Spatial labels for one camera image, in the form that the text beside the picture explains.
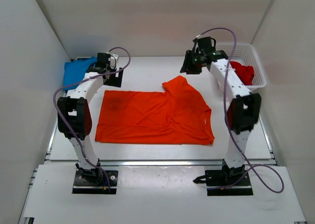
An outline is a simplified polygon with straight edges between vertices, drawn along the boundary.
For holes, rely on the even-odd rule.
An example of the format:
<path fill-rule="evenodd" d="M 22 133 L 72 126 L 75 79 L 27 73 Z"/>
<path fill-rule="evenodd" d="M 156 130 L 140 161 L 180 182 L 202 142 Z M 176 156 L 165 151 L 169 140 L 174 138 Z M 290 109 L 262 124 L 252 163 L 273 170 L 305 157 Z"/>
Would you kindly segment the blue t shirt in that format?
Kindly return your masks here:
<path fill-rule="evenodd" d="M 63 91 L 75 89 L 78 84 L 73 84 L 82 81 L 89 66 L 94 64 L 96 61 L 97 57 L 91 57 L 65 62 L 63 86 L 70 85 L 70 87 L 64 88 Z"/>

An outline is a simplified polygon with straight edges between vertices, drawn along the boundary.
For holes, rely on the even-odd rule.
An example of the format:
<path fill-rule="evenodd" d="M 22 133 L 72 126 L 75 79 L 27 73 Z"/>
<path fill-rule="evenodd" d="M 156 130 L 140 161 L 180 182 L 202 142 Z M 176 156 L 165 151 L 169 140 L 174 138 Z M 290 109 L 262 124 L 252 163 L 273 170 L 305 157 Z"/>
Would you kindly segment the orange t shirt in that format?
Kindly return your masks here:
<path fill-rule="evenodd" d="M 104 92 L 95 141 L 117 144 L 212 145 L 212 110 L 186 78 L 162 84 L 163 92 Z"/>

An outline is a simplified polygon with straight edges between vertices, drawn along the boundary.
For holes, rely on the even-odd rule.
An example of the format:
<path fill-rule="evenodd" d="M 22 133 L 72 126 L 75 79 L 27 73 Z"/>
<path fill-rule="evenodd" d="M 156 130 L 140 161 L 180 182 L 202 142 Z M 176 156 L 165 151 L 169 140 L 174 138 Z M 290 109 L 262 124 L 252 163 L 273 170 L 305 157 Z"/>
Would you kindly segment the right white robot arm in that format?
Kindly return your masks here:
<path fill-rule="evenodd" d="M 196 37 L 193 48 L 187 50 L 181 73 L 200 74 L 205 67 L 217 79 L 223 90 L 223 107 L 230 138 L 222 170 L 227 176 L 245 172 L 244 152 L 248 137 L 258 121 L 261 96 L 254 94 L 236 74 L 228 56 L 216 49 L 212 37 Z"/>

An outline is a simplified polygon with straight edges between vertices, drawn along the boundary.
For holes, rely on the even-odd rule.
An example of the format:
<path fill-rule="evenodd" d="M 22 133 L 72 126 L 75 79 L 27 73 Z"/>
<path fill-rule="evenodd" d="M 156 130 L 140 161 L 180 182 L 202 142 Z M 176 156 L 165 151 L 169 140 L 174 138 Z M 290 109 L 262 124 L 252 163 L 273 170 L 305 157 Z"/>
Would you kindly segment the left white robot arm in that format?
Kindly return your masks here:
<path fill-rule="evenodd" d="M 65 85 L 56 90 L 66 91 L 66 96 L 53 96 L 53 104 L 58 115 L 58 130 L 72 144 L 78 158 L 76 167 L 87 173 L 102 170 L 90 139 L 92 118 L 89 103 L 98 89 L 107 83 L 119 87 L 124 69 L 118 67 L 119 56 L 111 52 L 98 53 L 96 57 L 75 60 L 74 64 L 85 64 L 79 78 L 66 80 Z"/>

